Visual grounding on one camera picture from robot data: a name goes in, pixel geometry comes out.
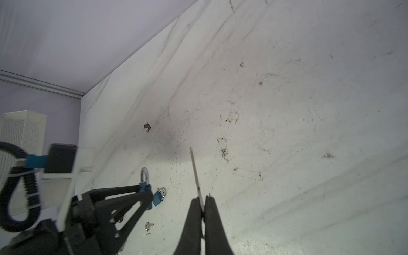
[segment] metal rod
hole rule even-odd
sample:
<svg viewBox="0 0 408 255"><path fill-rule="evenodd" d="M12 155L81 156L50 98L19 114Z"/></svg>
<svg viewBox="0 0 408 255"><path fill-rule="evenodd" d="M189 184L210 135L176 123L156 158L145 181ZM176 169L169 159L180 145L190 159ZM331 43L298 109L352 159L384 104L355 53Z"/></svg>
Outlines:
<svg viewBox="0 0 408 255"><path fill-rule="evenodd" d="M191 155L191 162L193 163L195 184L197 185L197 194L198 194L198 199L200 200L201 212L204 213L204 201L203 201L203 198L201 196L200 184L198 183L197 169L195 168L193 148L191 148L191 147L190 147L190 155Z"/></svg>

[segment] purple wall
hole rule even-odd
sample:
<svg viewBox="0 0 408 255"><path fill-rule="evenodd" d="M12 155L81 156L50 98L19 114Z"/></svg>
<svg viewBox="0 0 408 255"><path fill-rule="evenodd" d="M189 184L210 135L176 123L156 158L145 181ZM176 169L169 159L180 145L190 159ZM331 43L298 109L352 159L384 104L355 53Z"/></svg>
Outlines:
<svg viewBox="0 0 408 255"><path fill-rule="evenodd" d="M22 110L47 115L44 153L52 143L78 144L81 100L0 81L0 116Z"/></svg>

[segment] black cable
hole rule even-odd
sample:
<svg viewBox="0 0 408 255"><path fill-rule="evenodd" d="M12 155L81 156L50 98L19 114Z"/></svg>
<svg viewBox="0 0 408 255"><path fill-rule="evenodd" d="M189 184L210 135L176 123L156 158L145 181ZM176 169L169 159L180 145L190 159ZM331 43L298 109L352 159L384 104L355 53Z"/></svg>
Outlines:
<svg viewBox="0 0 408 255"><path fill-rule="evenodd" d="M0 151L10 153L15 158L26 158L27 152L20 147L10 144L8 142L0 142ZM10 174L22 173L33 170L32 168L13 167ZM9 215L9 203L13 195L14 190L17 187L20 177L24 178L24 186L26 190L27 204L29 207L28 216L23 221L17 221L11 218ZM40 204L40 196L38 195L37 181L34 173L8 177L3 189L0 192L0 226L8 232L21 232L31 227L40 216L41 207L30 208Z"/></svg>

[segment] white wall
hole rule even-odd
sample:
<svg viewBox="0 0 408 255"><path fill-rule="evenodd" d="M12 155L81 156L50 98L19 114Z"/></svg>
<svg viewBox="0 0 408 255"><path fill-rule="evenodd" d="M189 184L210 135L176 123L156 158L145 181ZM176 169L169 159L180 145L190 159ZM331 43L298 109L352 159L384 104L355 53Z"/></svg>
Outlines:
<svg viewBox="0 0 408 255"><path fill-rule="evenodd" d="M88 188L168 191L123 252L175 250L193 146L235 255L406 254L407 45L406 1L197 1L82 99Z"/></svg>

